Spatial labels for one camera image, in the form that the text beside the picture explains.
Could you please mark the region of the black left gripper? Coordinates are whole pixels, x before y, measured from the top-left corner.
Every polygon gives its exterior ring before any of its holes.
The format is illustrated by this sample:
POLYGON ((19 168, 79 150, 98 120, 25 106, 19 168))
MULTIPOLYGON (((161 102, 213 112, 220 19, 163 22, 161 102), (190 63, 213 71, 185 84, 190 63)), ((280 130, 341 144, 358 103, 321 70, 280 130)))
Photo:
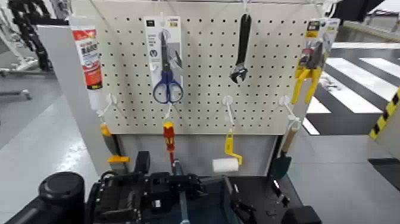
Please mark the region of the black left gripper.
MULTIPOLYGON (((169 172, 156 172, 149 177, 149 200, 152 208, 172 208, 169 172)), ((185 191, 189 199, 207 195, 205 185, 195 174, 187 175, 185 191)), ((144 223, 142 197, 145 174, 131 172, 114 175, 106 172, 89 193, 89 223, 144 223)))

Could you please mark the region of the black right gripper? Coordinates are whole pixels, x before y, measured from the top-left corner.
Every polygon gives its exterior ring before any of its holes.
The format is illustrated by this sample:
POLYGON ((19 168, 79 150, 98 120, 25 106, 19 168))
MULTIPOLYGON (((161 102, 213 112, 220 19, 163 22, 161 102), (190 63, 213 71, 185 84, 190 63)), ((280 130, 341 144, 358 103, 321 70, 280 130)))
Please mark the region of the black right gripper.
POLYGON ((232 190, 232 210, 236 216, 245 224, 257 224, 257 219, 255 217, 256 209, 252 206, 246 205, 241 202, 239 195, 239 188, 234 183, 232 190))

